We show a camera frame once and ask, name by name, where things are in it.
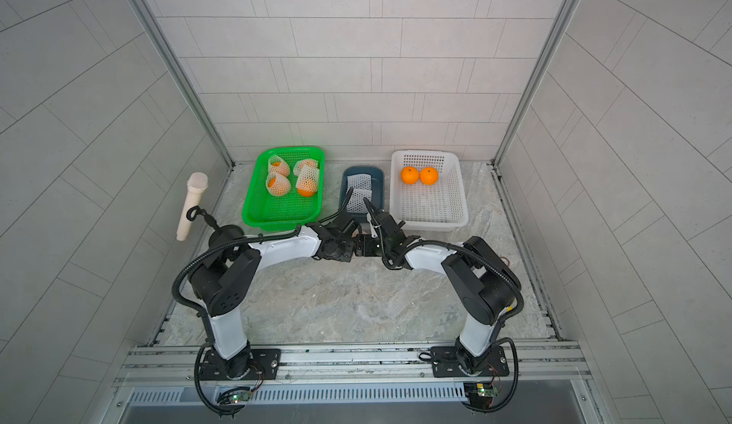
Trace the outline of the white foam net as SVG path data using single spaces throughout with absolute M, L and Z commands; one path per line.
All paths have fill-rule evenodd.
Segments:
M 351 214 L 367 214 L 368 209 L 364 200 L 372 199 L 372 191 L 362 188 L 354 188 L 352 196 L 347 204 L 346 210 Z
M 350 174 L 346 176 L 347 189 L 354 191 L 371 191 L 372 177 L 367 173 Z

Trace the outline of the netted orange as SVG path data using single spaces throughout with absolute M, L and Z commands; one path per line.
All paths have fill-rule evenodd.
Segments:
M 275 172 L 288 177 L 291 174 L 291 168 L 283 158 L 275 154 L 268 159 L 268 172 Z
M 270 195 L 274 197 L 282 197 L 292 190 L 292 184 L 288 177 L 275 172 L 270 172 L 266 179 L 266 188 Z
M 438 180 L 440 179 L 440 174 L 435 168 L 424 168 L 421 170 L 421 173 L 419 174 L 419 180 L 421 180 L 421 183 L 426 186 L 432 186 L 435 185 Z
M 295 189 L 304 197 L 312 197 L 318 192 L 319 168 L 318 161 L 303 159 L 295 163 L 294 174 L 297 176 Z

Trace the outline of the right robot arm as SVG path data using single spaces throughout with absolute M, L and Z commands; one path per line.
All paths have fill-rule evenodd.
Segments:
M 480 237 L 473 236 L 457 245 L 429 240 L 417 235 L 407 236 L 403 222 L 363 201 L 373 238 L 362 231 L 360 222 L 347 212 L 342 202 L 337 217 L 344 217 L 348 235 L 354 238 L 354 255 L 377 256 L 388 270 L 402 269 L 434 271 L 446 275 L 459 301 L 467 311 L 465 325 L 452 351 L 439 353 L 435 348 L 420 353 L 419 360 L 433 366 L 455 366 L 465 376 L 480 376 L 488 372 L 487 383 L 470 383 L 464 407 L 472 412 L 491 414 L 504 408 L 514 397 L 519 383 L 517 347 L 510 337 L 499 337 L 507 319 L 518 315 L 524 307 L 522 284 L 495 251 Z M 495 381 L 501 378 L 501 366 L 494 353 L 502 353 L 507 343 L 513 355 L 513 380 L 510 390 L 499 404 L 494 399 L 501 393 Z

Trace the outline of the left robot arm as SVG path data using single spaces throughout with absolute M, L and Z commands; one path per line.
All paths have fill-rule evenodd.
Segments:
M 202 216 L 213 228 L 210 248 L 195 258 L 173 281 L 173 299 L 196 311 L 206 332 L 213 366 L 229 379 L 244 378 L 254 368 L 252 348 L 241 326 L 240 304 L 255 274 L 297 258 L 348 262 L 354 255 L 353 233 L 360 225 L 347 206 L 354 191 L 346 191 L 339 210 L 320 222 L 298 225 L 291 233 L 246 236 L 237 225 L 220 227 L 215 218 L 192 206 L 183 210 L 189 227 Z

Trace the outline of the dark blue plastic tub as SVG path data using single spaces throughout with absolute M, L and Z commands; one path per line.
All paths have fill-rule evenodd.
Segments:
M 346 176 L 350 174 L 357 174 L 357 173 L 367 173 L 370 174 L 372 177 L 372 199 L 370 202 L 378 209 L 384 208 L 384 173 L 383 170 L 377 168 L 377 167 L 371 167 L 371 166 L 354 166 L 347 168 L 341 177 L 341 187 L 340 187 L 340 195 L 339 195 L 339 206 L 343 205 L 343 202 L 345 200 L 345 197 L 348 193 L 347 189 L 347 181 Z M 367 214 L 352 214 L 352 216 L 355 218 L 356 222 L 358 223 L 366 223 L 367 222 Z

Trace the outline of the white plastic basket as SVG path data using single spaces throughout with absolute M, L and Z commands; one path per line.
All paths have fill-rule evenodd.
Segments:
M 405 168 L 433 168 L 433 185 L 401 179 Z M 395 151 L 392 154 L 389 212 L 412 231 L 453 231 L 467 225 L 469 214 L 459 159 L 442 151 Z

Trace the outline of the green plastic basket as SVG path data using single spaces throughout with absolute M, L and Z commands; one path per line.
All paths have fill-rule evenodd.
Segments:
M 263 231 L 288 231 L 321 213 L 325 153 L 316 147 L 270 149 L 255 163 L 242 220 Z

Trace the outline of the right green circuit board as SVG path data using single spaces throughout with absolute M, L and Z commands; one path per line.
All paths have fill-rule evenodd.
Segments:
M 499 396 L 501 389 L 493 383 L 464 383 L 466 405 L 471 409 L 487 411 Z

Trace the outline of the green circuit board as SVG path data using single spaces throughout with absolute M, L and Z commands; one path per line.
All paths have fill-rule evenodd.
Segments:
M 254 392 L 250 387 L 236 387 L 219 394 L 217 404 L 219 406 L 243 406 L 253 396 Z
M 471 409 L 487 411 L 499 396 L 501 389 L 493 383 L 464 383 L 466 405 Z

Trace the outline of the left green circuit board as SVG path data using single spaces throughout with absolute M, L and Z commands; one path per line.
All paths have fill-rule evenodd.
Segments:
M 253 396 L 254 392 L 250 387 L 236 387 L 219 394 L 217 404 L 219 406 L 243 406 Z

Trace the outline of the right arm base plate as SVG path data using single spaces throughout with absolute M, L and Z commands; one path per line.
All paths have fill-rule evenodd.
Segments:
M 431 365 L 434 377 L 505 377 L 511 373 L 503 347 L 489 349 L 478 358 L 452 346 L 434 346 L 419 359 Z

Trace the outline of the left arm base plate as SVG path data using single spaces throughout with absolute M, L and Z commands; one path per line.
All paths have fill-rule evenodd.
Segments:
M 279 349 L 249 349 L 231 359 L 223 359 L 216 349 L 208 349 L 196 361 L 198 376 L 204 381 L 274 380 L 278 373 Z

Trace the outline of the aluminium rail frame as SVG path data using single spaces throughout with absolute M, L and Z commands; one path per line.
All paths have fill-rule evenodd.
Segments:
M 578 343 L 554 339 L 524 339 L 515 342 L 518 382 L 532 386 L 558 381 L 569 387 L 571 397 L 586 423 L 602 417 L 592 397 L 590 369 Z M 446 343 L 367 343 L 321 345 L 259 345 L 252 349 L 279 349 L 278 373 L 274 380 L 204 381 L 196 361 L 203 355 L 193 346 L 133 348 L 112 382 L 109 404 L 96 418 L 98 423 L 119 423 L 135 406 L 198 406 L 203 393 L 211 403 L 220 393 L 250 387 L 254 394 L 247 408 L 264 405 L 377 404 L 377 403 L 466 403 L 464 383 L 487 383 L 491 377 L 444 377 L 419 354 Z M 501 403 L 513 380 L 513 355 L 501 345 L 511 373 L 495 384 Z

